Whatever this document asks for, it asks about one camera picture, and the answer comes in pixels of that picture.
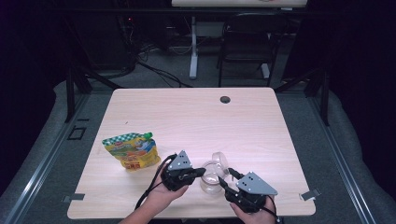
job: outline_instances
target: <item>tabletop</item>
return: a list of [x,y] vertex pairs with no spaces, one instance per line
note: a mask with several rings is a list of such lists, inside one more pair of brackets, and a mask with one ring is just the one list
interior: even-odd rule
[[305,7],[307,0],[172,0],[173,7]]
[[[220,98],[226,96],[229,103]],[[278,192],[279,216],[309,216],[313,201],[274,91],[270,88],[120,89],[110,99],[93,142],[70,218],[124,218],[149,186],[158,164],[124,169],[102,140],[125,133],[153,133],[159,156],[185,150],[193,168],[221,151],[241,174],[253,171]],[[225,179],[231,187],[234,183]],[[195,179],[188,191],[157,218],[235,217],[224,190],[209,195]]]

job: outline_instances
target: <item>transparent container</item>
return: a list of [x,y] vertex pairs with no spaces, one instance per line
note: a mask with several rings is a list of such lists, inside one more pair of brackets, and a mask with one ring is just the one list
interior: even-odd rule
[[219,184],[219,176],[221,178],[227,177],[228,162],[222,152],[215,152],[212,155],[212,160],[205,162],[202,167],[206,168],[204,175],[201,177],[201,188],[208,194],[216,194],[222,190]]

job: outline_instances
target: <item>black cable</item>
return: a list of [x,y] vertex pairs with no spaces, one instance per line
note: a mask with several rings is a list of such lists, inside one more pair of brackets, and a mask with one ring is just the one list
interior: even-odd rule
[[149,196],[149,193],[157,188],[161,183],[157,184],[156,186],[152,187],[155,183],[155,180],[158,177],[158,174],[160,173],[160,171],[163,169],[163,166],[166,164],[167,161],[169,160],[173,160],[175,157],[177,156],[177,154],[174,155],[170,155],[168,157],[166,157],[166,159],[160,164],[160,166],[158,167],[157,171],[155,172],[154,178],[152,179],[151,183],[148,186],[148,189],[146,189],[146,191],[143,193],[143,195],[140,197],[140,199],[137,201],[136,203],[136,207],[134,208],[134,210],[136,210],[138,207],[140,207],[140,205],[142,204],[142,202],[145,200],[145,198],[147,198]]
[[273,203],[273,205],[274,205],[274,212],[273,211],[271,211],[271,210],[269,210],[268,208],[266,208],[266,207],[262,207],[262,210],[264,210],[264,211],[266,211],[267,213],[269,213],[269,214],[271,214],[274,218],[275,218],[275,223],[279,223],[280,222],[280,218],[279,218],[279,216],[276,214],[276,205],[275,205],[275,202],[274,202],[274,199],[272,199],[270,196],[267,196],[270,200],[271,200],[271,202]]
[[166,78],[168,78],[168,79],[171,79],[172,81],[175,81],[176,83],[178,83],[178,87],[179,87],[179,88],[181,88],[182,86],[192,88],[192,86],[190,86],[190,85],[188,85],[188,84],[186,84],[186,83],[181,82],[180,79],[178,79],[178,77],[176,77],[176,76],[174,76],[174,75],[172,75],[172,74],[170,74],[170,73],[168,73],[168,72],[165,72],[165,71],[163,71],[163,70],[161,70],[161,69],[158,69],[158,68],[151,67],[151,66],[149,66],[149,65],[147,65],[147,64],[145,64],[145,63],[137,62],[137,64],[140,64],[140,65],[142,65],[143,67],[145,67],[145,68],[147,68],[147,69],[149,69],[149,70],[151,70],[151,71],[157,73],[161,78],[166,77]]

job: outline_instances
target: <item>colorful snack bag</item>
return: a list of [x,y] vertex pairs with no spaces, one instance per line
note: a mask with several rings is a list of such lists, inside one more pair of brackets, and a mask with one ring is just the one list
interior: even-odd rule
[[152,133],[127,133],[102,141],[105,149],[128,170],[151,166],[161,158],[158,156]]

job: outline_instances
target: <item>human hand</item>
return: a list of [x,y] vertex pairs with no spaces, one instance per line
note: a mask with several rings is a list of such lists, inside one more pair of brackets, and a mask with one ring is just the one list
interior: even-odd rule
[[157,215],[163,209],[165,209],[167,206],[169,206],[169,204],[173,200],[181,197],[189,188],[189,186],[184,186],[177,191],[169,190],[162,183],[162,179],[161,179],[161,173],[163,172],[164,167],[161,169],[160,174],[157,176],[157,178],[155,179],[155,182],[153,184],[153,187],[155,187],[157,185],[158,186],[156,188],[154,188],[149,193],[146,201],[142,204],[142,206],[145,206],[145,207],[147,207],[147,209],[150,209],[152,212],[154,212],[155,215]]
[[[268,208],[271,211],[275,211],[275,205],[271,201],[271,199],[267,197],[265,200],[264,207]],[[275,217],[270,213],[261,210],[257,213],[248,214],[242,211],[238,205],[235,203],[230,203],[231,208],[235,212],[235,214],[245,223],[245,224],[274,224]]]

